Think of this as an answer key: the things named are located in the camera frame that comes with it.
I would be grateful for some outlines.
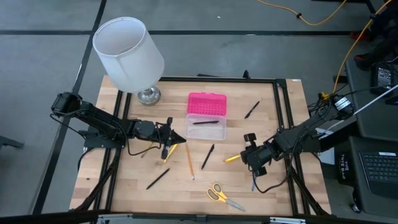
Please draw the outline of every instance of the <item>black metal frame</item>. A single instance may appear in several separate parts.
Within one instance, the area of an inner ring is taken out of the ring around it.
[[[245,78],[217,78],[217,77],[162,77],[160,81],[173,81],[173,82],[226,82],[226,83],[269,83],[272,84],[273,91],[275,94],[275,106],[277,110],[279,128],[284,128],[283,125],[283,116],[282,116],[282,108],[280,104],[279,98],[279,90],[278,87],[282,88],[282,92],[284,95],[285,101],[285,108],[287,113],[287,120],[289,127],[293,126],[293,116],[292,110],[290,107],[289,95],[287,92],[286,80],[285,79],[261,79],[256,78],[252,79],[249,76]],[[118,112],[117,108],[120,107],[121,101],[121,92],[118,93],[116,97],[115,109],[114,112]],[[130,108],[130,101],[131,101],[131,94],[128,94],[126,97],[126,104],[124,105],[123,111],[123,118],[127,118],[128,109]],[[107,167],[108,165],[106,159],[104,159],[103,167]],[[296,167],[298,168],[297,176],[294,176],[295,179],[303,177],[302,168],[300,161],[295,161]],[[20,217],[5,217],[0,218],[1,223],[81,223],[81,222],[88,222],[88,221],[95,221],[96,218],[100,217],[101,215],[107,214],[118,214],[111,212],[111,202],[113,199],[113,191],[114,186],[116,183],[116,174],[117,169],[114,170],[112,173],[112,178],[109,183],[109,189],[106,199],[106,208],[105,210],[89,210],[89,211],[74,211],[74,212],[67,212],[67,213],[51,213],[51,214],[33,214],[33,215],[26,215]],[[371,223],[371,222],[364,222],[361,220],[347,220],[343,218],[336,218],[336,217],[323,217],[323,216],[315,216],[309,215],[309,208],[305,208],[305,198],[303,198],[303,206],[304,206],[304,214],[300,214],[298,212],[297,201],[295,198],[295,191],[294,185],[291,182],[289,185],[289,194],[291,199],[291,206],[292,206],[292,216],[291,217],[279,217],[279,218],[302,218],[306,220],[306,223]],[[245,220],[245,221],[261,221],[261,222],[269,222],[273,220],[275,217],[270,216],[252,216],[252,215],[187,215],[187,214],[167,214],[167,213],[129,213],[126,215],[126,218],[153,218],[153,219],[174,219],[174,220],[192,220],[197,222],[206,222],[210,220]]]
[[[117,116],[119,114],[119,109],[120,109],[120,103],[122,100],[122,95],[123,92],[122,91],[118,91],[118,95],[116,96],[116,102],[115,102],[115,106],[113,109],[113,115]],[[106,169],[108,168],[109,165],[109,157],[111,155],[111,149],[110,148],[106,148],[105,149],[105,153],[104,153],[104,159],[102,161],[102,166],[101,166],[101,172],[99,175],[99,178],[104,177]],[[93,210],[97,210],[100,208],[100,203],[101,203],[101,197],[102,197],[102,190],[99,192],[98,196],[95,198],[94,200],[94,206],[93,206]]]
[[[282,88],[282,92],[284,95],[284,102],[285,102],[285,108],[286,108],[286,113],[287,113],[287,117],[288,117],[289,127],[290,128],[293,127],[293,116],[292,116],[292,110],[290,107],[289,95],[287,92],[287,85],[286,85],[285,79],[250,78],[249,76],[246,76],[245,78],[162,77],[159,81],[160,82],[161,81],[165,81],[165,82],[227,82],[227,83],[269,83],[269,84],[272,84],[273,91],[274,91],[275,107],[276,107],[276,112],[277,112],[277,117],[278,117],[278,124],[279,124],[279,128],[283,129],[284,128],[284,120],[283,120],[283,115],[282,115],[282,107],[281,107],[281,103],[280,103],[280,96],[279,96],[279,89],[278,89],[278,86],[280,86]],[[124,115],[128,114],[130,100],[131,100],[131,94],[128,94],[127,99],[126,99],[126,104],[124,105],[124,112],[123,112]],[[302,171],[301,162],[299,159],[296,160],[296,157],[295,157],[295,163],[296,163],[296,168],[297,168],[297,174],[303,180],[303,171]],[[286,172],[287,172],[287,169],[289,168],[289,165],[290,165],[289,160],[286,159],[285,160]],[[113,189],[114,189],[114,185],[115,185],[115,180],[111,181],[111,183],[109,185],[108,196],[106,199],[107,203],[106,203],[105,209],[111,209],[111,201],[113,199]],[[292,213],[294,215],[296,215],[296,214],[299,214],[299,210],[298,210],[293,180],[290,176],[288,178],[288,186],[289,186],[289,194],[290,194],[290,203],[292,206]],[[310,214],[308,202],[303,197],[303,195],[302,195],[302,200],[303,200],[303,209],[304,209],[305,214]]]

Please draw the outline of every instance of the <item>scissors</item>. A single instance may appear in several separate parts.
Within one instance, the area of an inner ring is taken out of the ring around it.
[[[238,205],[236,202],[233,202],[231,199],[229,199],[225,194],[223,193],[223,189],[221,188],[221,185],[219,183],[213,184],[213,188],[208,188],[207,191],[207,196],[209,196],[210,199],[216,202],[224,202],[227,203],[228,205],[231,205],[240,211],[244,211],[244,208],[240,205]]]

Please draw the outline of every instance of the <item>pencil case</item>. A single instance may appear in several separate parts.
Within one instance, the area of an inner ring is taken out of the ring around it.
[[[187,116],[185,117],[185,137],[193,139],[226,139],[226,95],[216,93],[190,93],[188,95]],[[210,124],[194,124],[217,121]]]

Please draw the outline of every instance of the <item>floor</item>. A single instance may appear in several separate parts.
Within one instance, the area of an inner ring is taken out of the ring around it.
[[[322,20],[339,5],[311,0],[269,1],[294,8],[313,22]],[[98,16],[101,3],[106,5],[103,15]],[[381,3],[376,0],[374,5],[378,8]],[[32,212],[60,129],[49,118],[51,104],[57,93],[73,87],[86,101],[95,103],[105,70],[95,52],[86,49],[90,32],[121,16],[140,19],[148,30],[174,30],[180,34],[188,30],[349,31],[361,30],[369,11],[364,4],[348,3],[331,21],[312,27],[290,12],[255,0],[0,0],[0,102],[7,105],[0,107],[0,135],[25,142],[21,150],[4,147],[0,151],[0,216]],[[299,78],[307,103],[312,103],[318,92],[332,90],[332,76],[353,41],[346,35],[285,34],[289,35],[152,38],[165,58],[164,75],[241,77],[249,70],[252,77]],[[370,47],[359,44],[354,54],[367,52]],[[81,64],[83,58],[88,59],[87,64]],[[77,77],[83,77],[80,87],[79,82],[75,85]],[[75,129],[87,127],[74,120],[70,125]],[[66,133],[44,213],[68,210],[82,145],[79,136]],[[330,167],[323,170],[335,215],[398,223],[396,219],[353,213],[348,206],[352,203],[351,190],[338,185]]]

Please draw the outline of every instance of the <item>keyboard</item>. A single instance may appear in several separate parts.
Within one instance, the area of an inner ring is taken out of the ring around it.
[[[361,152],[366,178],[369,181],[398,184],[398,157],[393,152]]]

